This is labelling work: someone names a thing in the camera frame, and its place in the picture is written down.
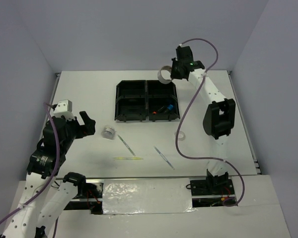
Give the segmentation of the large brown-core tape roll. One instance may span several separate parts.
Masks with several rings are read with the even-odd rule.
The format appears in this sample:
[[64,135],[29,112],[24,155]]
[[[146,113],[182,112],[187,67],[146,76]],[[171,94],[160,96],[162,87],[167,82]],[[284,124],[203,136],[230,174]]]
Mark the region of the large brown-core tape roll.
[[157,73],[157,79],[159,80],[160,83],[162,83],[162,84],[169,84],[170,82],[172,82],[173,79],[171,79],[171,78],[164,78],[163,75],[162,75],[162,72],[163,71],[166,71],[169,74],[171,74],[171,70],[172,70],[172,67],[171,66],[165,65],[165,66],[163,66],[158,71],[158,73]]

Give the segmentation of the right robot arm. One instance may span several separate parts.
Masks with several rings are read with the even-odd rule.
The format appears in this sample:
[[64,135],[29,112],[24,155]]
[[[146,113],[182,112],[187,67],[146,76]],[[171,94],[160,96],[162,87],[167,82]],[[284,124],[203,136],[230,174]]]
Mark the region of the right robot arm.
[[[225,158],[227,139],[235,124],[236,103],[234,99],[229,99],[220,92],[208,76],[208,71],[209,68],[193,59],[193,53],[189,46],[184,47],[183,44],[180,44],[176,48],[176,58],[172,59],[171,78],[186,79],[197,91],[179,123],[175,134],[175,147],[177,152],[186,159],[208,160],[206,189],[211,194],[217,194],[228,182],[226,165],[230,166],[231,164]],[[180,128],[197,96],[201,96],[207,105],[203,118],[203,129],[214,143],[213,155],[210,157],[184,155],[178,145]]]

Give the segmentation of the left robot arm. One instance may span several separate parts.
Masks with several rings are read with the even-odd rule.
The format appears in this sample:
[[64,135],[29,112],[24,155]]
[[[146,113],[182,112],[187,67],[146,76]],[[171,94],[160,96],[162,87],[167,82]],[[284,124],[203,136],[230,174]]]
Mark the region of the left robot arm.
[[69,172],[51,200],[45,200],[74,140],[95,134],[95,120],[85,111],[79,114],[83,125],[77,118],[67,120],[65,113],[49,116],[43,136],[30,156],[19,205],[6,216],[11,222],[1,237],[46,238],[69,201],[86,195],[86,177]]

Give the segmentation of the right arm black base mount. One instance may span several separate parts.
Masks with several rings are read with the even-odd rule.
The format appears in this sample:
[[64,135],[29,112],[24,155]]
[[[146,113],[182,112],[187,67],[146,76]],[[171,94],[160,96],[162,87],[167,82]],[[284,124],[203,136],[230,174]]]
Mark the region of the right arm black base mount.
[[205,179],[191,180],[186,188],[191,191],[192,196],[233,196],[235,195],[232,180],[229,179],[226,184],[210,186]]

